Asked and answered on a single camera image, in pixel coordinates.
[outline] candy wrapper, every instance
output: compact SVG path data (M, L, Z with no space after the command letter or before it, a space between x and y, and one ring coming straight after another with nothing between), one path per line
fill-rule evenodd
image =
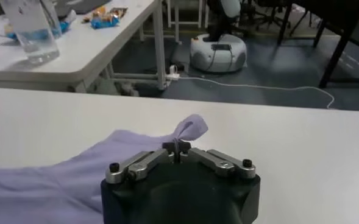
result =
M112 8L108 13L104 7L93 12L92 18L85 18L84 22L90 22L92 28L101 29L116 26L120 19L126 14L127 8Z

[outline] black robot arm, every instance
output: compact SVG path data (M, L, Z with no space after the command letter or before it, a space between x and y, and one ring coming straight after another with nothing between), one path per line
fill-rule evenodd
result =
M260 177L249 159L169 142L106 170L104 224L252 224Z

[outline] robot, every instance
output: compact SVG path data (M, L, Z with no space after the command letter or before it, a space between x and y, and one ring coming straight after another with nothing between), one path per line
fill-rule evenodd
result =
M104 224L252 224L260 177L249 159L166 142L111 163L101 195Z
M240 15L239 0L208 0L217 24L208 33L191 39L190 65L205 72L233 72L246 66L247 47L231 35L231 24Z

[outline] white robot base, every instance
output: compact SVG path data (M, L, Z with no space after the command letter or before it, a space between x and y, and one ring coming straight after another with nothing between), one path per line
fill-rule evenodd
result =
M191 39L190 65L205 72L233 72L247 66L247 47L236 36L224 34L218 42L205 42L209 34Z

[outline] white cable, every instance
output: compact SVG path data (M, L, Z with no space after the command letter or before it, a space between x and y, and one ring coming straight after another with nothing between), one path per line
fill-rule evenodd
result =
M210 80L210 79L203 79L203 78L198 78L198 77L178 77L178 79L195 79L195 80L201 80L201 81L205 81L205 82L211 82L211 83L221 85L221 86L249 87L249 88L260 88L260 89L276 89L276 90L285 90L285 91L296 91L296 90L301 90L301 89L316 89L316 90L324 93L325 95L327 95L327 96L329 96L331 98L331 101L327 105L327 109L334 109L334 108L331 108L331 105L335 101L334 96L331 95L330 93L328 93L327 91L324 91L322 89L319 89L319 88L313 87L313 86L300 86L300 87L295 87L295 88L282 88L282 87L257 86L257 85L247 85L247 84L225 84L225 83L216 82L216 81L213 81L213 80Z

